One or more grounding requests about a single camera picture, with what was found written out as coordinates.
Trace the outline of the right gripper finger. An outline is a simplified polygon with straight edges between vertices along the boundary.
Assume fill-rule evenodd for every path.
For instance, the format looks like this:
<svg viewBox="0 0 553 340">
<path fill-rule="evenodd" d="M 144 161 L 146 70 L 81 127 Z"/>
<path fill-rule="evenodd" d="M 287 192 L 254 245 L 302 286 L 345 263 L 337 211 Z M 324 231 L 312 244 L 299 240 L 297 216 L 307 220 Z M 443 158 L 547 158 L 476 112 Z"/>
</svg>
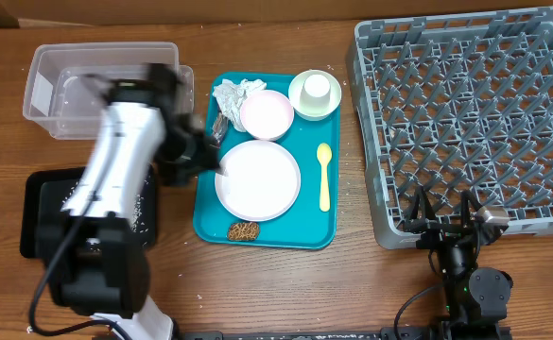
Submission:
<svg viewBox="0 0 553 340">
<path fill-rule="evenodd" d="M 477 213 L 482 208 L 482 204 L 471 191 L 465 190 L 460 194 L 460 217 L 463 227 L 470 227 L 472 225 L 471 208 Z"/>
<path fill-rule="evenodd" d="M 406 225 L 426 227 L 432 222 L 437 222 L 437 217 L 423 186 L 419 186 L 415 190 L 411 210 L 406 215 Z"/>
</svg>

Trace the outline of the red silver snack wrapper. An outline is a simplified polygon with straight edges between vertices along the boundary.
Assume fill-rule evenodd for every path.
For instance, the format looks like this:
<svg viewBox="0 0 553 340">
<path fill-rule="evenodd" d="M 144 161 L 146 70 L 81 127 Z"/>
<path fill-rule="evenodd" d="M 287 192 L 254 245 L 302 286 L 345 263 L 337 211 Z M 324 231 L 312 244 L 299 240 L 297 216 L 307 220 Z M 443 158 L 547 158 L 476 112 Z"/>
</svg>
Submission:
<svg viewBox="0 0 553 340">
<path fill-rule="evenodd" d="M 229 119 L 220 111 L 212 125 L 212 137 L 220 145 L 228 131 Z"/>
</svg>

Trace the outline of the white napkin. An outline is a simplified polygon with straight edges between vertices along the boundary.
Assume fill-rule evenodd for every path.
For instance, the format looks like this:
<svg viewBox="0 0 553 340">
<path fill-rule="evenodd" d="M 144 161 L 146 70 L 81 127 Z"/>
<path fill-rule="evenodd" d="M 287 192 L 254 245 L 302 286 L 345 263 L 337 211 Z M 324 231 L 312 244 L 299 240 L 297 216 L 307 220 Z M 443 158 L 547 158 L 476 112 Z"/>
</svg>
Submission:
<svg viewBox="0 0 553 340">
<path fill-rule="evenodd" d="M 233 124 L 235 130 L 246 132 L 241 120 L 241 108 L 244 101 L 255 92 L 263 91 L 267 83 L 261 79 L 242 79 L 235 84 L 229 79 L 223 79 L 213 90 L 213 97 L 222 114 Z"/>
</svg>

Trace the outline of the large white plate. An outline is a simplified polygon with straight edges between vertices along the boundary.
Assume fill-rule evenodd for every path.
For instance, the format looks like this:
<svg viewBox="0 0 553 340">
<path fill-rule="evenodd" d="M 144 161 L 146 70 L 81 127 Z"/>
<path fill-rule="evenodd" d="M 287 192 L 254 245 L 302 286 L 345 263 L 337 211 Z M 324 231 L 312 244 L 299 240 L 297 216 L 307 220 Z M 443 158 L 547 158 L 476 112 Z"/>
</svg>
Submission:
<svg viewBox="0 0 553 340">
<path fill-rule="evenodd" d="M 264 222 L 286 213 L 302 186 L 301 169 L 279 144 L 251 140 L 231 148 L 215 175 L 216 195 L 232 215 Z"/>
</svg>

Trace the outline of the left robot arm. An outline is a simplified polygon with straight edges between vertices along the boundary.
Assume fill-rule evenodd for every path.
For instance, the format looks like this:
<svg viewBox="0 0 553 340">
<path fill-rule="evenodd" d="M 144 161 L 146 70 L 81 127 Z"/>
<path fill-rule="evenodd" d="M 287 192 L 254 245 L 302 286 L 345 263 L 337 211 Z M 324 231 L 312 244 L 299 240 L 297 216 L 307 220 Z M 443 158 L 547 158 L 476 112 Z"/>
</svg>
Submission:
<svg viewBox="0 0 553 340">
<path fill-rule="evenodd" d="M 60 211 L 40 218 L 36 255 L 44 273 L 28 309 L 45 337 L 106 326 L 120 339 L 177 339 L 176 321 L 149 295 L 150 271 L 131 229 L 134 205 L 156 166 L 176 186 L 220 170 L 215 138 L 177 104 L 183 81 L 150 63 L 142 79 L 109 79 L 95 148 Z"/>
</svg>

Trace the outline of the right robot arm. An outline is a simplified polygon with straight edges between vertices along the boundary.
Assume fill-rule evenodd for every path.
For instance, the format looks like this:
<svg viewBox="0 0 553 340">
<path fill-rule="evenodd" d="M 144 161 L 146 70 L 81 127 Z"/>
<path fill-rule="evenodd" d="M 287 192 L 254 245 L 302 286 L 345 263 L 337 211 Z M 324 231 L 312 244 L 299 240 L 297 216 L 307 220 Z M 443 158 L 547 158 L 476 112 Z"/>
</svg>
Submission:
<svg viewBox="0 0 553 340">
<path fill-rule="evenodd" d="M 509 227 L 505 209 L 481 204 L 466 190 L 460 194 L 460 221 L 441 222 L 422 186 L 412 199 L 403 231 L 417 234 L 416 248 L 427 249 L 430 267 L 441 282 L 411 297 L 397 312 L 393 334 L 397 339 L 510 339 L 499 327 L 507 317 L 513 287 L 511 276 L 481 267 L 481 248 L 497 241 Z M 400 318 L 414 301 L 442 290 L 447 316 L 423 327 L 402 327 Z"/>
</svg>

